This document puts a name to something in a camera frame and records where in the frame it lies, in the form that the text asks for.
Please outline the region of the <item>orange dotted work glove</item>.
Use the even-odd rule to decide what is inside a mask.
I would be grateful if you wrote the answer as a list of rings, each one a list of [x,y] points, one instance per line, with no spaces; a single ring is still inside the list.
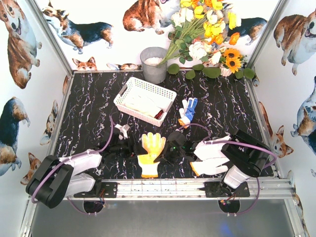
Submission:
[[[166,143],[166,138],[159,133],[142,135],[142,147],[147,151],[145,155],[138,155],[138,164],[142,168],[142,178],[157,178],[159,161],[155,159],[161,154]]]

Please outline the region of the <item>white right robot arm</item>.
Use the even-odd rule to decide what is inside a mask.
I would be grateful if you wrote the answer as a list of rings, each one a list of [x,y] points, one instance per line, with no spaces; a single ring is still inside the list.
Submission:
[[[184,158],[196,176],[224,173],[223,183],[236,189],[250,177],[259,177],[272,154],[265,144],[242,130],[223,138],[200,141],[190,141],[175,131],[154,162],[172,163],[176,158]]]

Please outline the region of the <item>cream knit glove red cuff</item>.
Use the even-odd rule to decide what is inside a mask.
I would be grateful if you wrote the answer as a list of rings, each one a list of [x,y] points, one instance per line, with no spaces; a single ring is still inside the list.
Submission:
[[[163,109],[160,109],[160,108],[151,109],[151,110],[142,112],[142,114],[149,116],[151,118],[154,118],[154,119],[160,119],[160,117],[163,115],[163,113],[164,113]]]

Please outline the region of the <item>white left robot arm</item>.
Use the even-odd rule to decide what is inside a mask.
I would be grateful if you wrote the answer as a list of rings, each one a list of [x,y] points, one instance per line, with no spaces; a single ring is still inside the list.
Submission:
[[[32,203],[55,208],[66,197],[95,198],[106,193],[101,178],[88,170],[96,169],[115,158],[136,158],[145,154],[141,141],[128,131],[127,125],[111,127],[105,138],[86,151],[68,157],[47,156],[26,186]]]

